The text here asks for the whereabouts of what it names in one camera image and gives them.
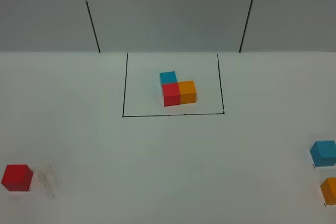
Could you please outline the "red template cube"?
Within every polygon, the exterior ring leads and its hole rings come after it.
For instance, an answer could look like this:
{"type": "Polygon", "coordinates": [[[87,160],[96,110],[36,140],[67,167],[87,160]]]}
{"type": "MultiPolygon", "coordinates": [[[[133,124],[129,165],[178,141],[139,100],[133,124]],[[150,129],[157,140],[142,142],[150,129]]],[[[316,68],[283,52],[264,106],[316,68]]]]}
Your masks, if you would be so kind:
{"type": "Polygon", "coordinates": [[[181,104],[181,94],[177,82],[163,84],[161,87],[164,106],[174,106],[181,104]]]}

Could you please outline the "blue template cube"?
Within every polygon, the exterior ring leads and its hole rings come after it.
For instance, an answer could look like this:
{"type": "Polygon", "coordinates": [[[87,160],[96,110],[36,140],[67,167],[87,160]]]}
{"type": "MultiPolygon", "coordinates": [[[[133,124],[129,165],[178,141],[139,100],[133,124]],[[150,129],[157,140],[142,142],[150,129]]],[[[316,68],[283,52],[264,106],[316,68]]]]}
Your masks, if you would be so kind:
{"type": "Polygon", "coordinates": [[[161,72],[159,76],[161,85],[177,83],[177,77],[175,71],[161,72]]]}

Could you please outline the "orange template cube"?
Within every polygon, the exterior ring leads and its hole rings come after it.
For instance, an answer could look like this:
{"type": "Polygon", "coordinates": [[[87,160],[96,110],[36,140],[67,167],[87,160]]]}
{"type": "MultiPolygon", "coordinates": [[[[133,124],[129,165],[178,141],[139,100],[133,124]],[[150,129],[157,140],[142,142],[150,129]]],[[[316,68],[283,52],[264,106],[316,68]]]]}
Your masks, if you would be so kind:
{"type": "Polygon", "coordinates": [[[181,104],[195,103],[197,98],[196,87],[193,80],[178,82],[181,104]]]}

